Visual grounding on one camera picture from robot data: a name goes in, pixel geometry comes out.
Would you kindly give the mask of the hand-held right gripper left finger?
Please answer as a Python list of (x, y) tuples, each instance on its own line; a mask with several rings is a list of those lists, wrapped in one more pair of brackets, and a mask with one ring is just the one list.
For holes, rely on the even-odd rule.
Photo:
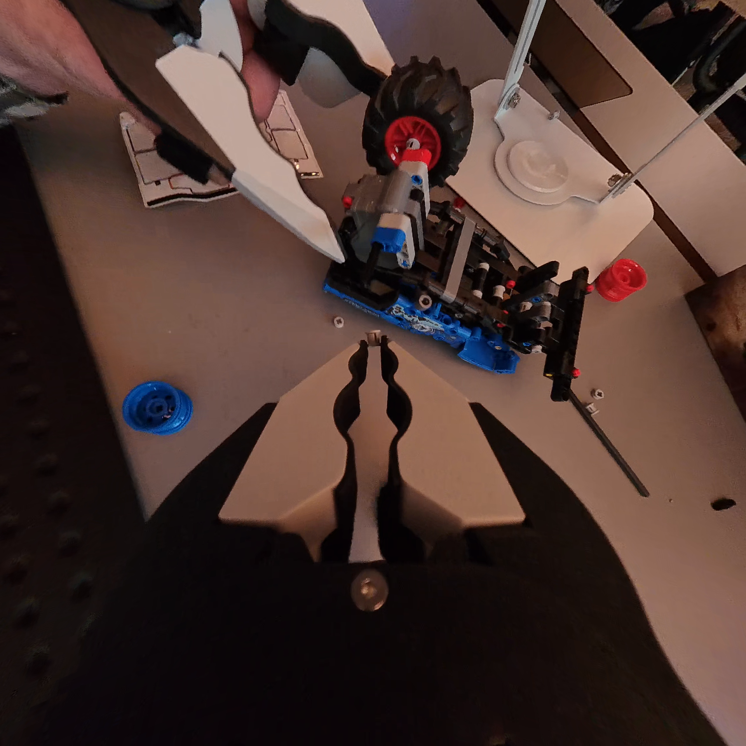
[(354, 344), (281, 397), (219, 520), (299, 536), (316, 562), (346, 561), (357, 505), (350, 428), (358, 417)]

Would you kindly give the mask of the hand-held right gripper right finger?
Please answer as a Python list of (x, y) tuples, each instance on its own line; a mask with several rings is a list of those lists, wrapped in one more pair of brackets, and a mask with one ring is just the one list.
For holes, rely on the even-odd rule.
[(378, 546), (419, 563), (442, 541), (526, 519), (468, 399), (395, 342), (380, 343), (396, 429), (378, 495)]

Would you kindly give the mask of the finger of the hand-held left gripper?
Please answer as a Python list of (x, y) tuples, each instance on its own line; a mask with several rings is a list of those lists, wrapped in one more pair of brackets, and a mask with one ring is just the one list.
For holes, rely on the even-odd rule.
[(287, 87), (333, 108), (373, 98), (394, 61), (361, 1), (250, 1), (254, 49)]
[(155, 63), (187, 109), (228, 156), (234, 187), (331, 260), (345, 259), (328, 215), (303, 191), (294, 166), (268, 144), (248, 89), (229, 61), (188, 45)]

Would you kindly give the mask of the black toy wheel red rim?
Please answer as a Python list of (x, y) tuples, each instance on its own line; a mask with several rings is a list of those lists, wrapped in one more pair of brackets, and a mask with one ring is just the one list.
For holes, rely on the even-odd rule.
[(414, 139), (430, 152), (430, 185), (443, 186), (467, 154), (474, 125), (469, 88), (456, 69), (445, 69), (436, 57), (412, 57), (394, 66), (369, 100), (363, 119), (362, 145), (368, 165), (388, 174), (404, 159)]

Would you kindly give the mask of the toy brick monster truck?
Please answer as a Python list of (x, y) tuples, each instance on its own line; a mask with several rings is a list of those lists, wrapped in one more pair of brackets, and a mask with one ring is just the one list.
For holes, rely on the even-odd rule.
[(506, 240), (452, 201), (432, 201), (427, 150), (388, 174), (366, 174), (342, 196), (344, 260), (324, 291), (384, 322), (453, 348), (498, 375), (544, 354), (551, 399), (572, 398), (589, 270), (557, 282), (559, 263), (514, 266)]

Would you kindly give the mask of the person's left forearm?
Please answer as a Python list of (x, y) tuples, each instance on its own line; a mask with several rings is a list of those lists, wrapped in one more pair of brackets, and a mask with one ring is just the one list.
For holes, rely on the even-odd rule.
[(10, 78), (1, 76), (1, 128), (16, 121), (42, 117), (50, 110), (63, 106), (68, 98), (67, 92), (43, 96), (21, 87)]

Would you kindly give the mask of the grey desk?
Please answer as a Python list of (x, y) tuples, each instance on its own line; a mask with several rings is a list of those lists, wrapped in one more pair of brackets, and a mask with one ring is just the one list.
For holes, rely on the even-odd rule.
[[(110, 404), (119, 409), (147, 379), (194, 401), (176, 436), (135, 434), (116, 415), (151, 512), (260, 405), (379, 325), (323, 293), (327, 260), (240, 196), (145, 209), (122, 108), (71, 96), (19, 135)], [(582, 499), (677, 674), (723, 740), (744, 744), (744, 422), (685, 302), (701, 279), (653, 222), (625, 254), (647, 286), (621, 303), (589, 299), (574, 389), (605, 392), (598, 421), (649, 498), (572, 406), (550, 401), (537, 356), (494, 376), (444, 345), (380, 327)], [(714, 511), (719, 497), (736, 505)]]

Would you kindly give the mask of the person's left hand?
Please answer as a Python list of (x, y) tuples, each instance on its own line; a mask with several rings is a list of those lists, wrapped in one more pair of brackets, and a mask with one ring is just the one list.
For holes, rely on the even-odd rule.
[[(242, 40), (241, 74), (255, 118), (261, 121), (271, 113), (281, 78), (253, 50), (257, 29), (247, 2), (230, 4)], [(121, 94), (78, 21), (58, 1), (1, 2), (1, 73), (42, 96), (79, 92), (117, 101), (152, 132), (160, 132), (156, 123)]]

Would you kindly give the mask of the white sticker sheet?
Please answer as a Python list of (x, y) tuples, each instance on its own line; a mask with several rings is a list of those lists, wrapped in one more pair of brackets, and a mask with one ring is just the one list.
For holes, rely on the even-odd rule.
[[(155, 135), (131, 114), (121, 112), (119, 125), (145, 207), (154, 209), (179, 201), (213, 201), (237, 194), (232, 185), (213, 181), (201, 184), (163, 160), (156, 151)], [(260, 123), (260, 130), (268, 144), (294, 165), (300, 179), (323, 178), (286, 90), (278, 92), (272, 112)]]

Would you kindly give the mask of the blue toy wheel rim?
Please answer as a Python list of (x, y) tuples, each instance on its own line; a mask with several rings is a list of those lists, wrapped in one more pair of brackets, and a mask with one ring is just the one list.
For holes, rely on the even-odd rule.
[(169, 436), (190, 423), (193, 414), (191, 398), (182, 390), (159, 380), (135, 386), (125, 397), (122, 416), (133, 430)]

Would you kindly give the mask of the long black axle rod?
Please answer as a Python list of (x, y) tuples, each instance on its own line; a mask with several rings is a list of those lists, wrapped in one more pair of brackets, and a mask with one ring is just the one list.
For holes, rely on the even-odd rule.
[(573, 405), (574, 409), (581, 416), (584, 423), (592, 431), (592, 434), (602, 444), (606, 452), (610, 455), (615, 464), (620, 468), (624, 476), (633, 485), (634, 489), (643, 498), (649, 498), (650, 492), (644, 483), (639, 479), (635, 471), (630, 467), (628, 462), (623, 458), (616, 446), (611, 442), (610, 438), (604, 432), (603, 428), (594, 420), (593, 415), (587, 410), (580, 399), (570, 391), (569, 401)]

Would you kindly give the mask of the white base metal stand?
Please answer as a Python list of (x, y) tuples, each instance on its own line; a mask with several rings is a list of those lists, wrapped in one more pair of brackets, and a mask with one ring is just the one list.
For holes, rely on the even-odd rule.
[[(508, 189), (495, 168), (503, 137), (494, 116), (509, 43), (477, 2), (451, 5), (456, 19), (446, 27), (456, 66), (476, 63), (467, 79), (479, 85), (469, 150), (447, 185), (483, 220), (533, 263), (559, 261), (561, 280), (583, 266), (596, 278), (652, 222), (655, 205), (717, 276), (744, 265), (744, 164), (704, 122), (605, 204), (573, 195), (561, 204), (534, 204)], [(695, 111), (596, 4), (559, 8), (568, 13), (568, 30), (586, 36), (631, 88), (580, 114), (626, 170), (635, 170), (694, 122)]]

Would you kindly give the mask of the printed toy truck box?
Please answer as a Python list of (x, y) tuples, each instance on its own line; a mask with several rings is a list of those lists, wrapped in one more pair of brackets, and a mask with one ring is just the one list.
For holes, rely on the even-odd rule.
[(693, 289), (685, 300), (745, 417), (745, 266)]

